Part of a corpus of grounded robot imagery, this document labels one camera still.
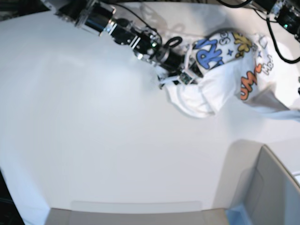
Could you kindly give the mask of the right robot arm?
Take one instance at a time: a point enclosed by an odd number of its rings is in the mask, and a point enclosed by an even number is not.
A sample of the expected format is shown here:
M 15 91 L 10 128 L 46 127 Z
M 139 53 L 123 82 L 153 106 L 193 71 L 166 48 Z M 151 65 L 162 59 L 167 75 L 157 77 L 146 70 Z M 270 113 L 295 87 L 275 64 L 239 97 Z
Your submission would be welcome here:
M 47 8 L 60 19 L 90 33 L 107 33 L 115 43 L 127 45 L 137 58 L 160 66 L 171 74 L 181 75 L 185 71 L 182 53 L 174 47 L 182 42 L 181 37 L 173 37 L 166 43 L 159 32 L 144 22 L 136 25 L 127 18 L 117 18 L 118 4 L 107 4 L 100 0 L 44 0 Z

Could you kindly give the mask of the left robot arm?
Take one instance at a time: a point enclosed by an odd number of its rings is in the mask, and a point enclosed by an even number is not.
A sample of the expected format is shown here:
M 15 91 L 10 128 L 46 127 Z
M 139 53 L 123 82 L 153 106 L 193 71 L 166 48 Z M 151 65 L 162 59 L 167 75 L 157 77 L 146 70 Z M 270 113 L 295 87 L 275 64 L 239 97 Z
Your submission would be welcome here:
M 276 22 L 300 41 L 299 0 L 254 0 L 254 3 L 274 15 Z

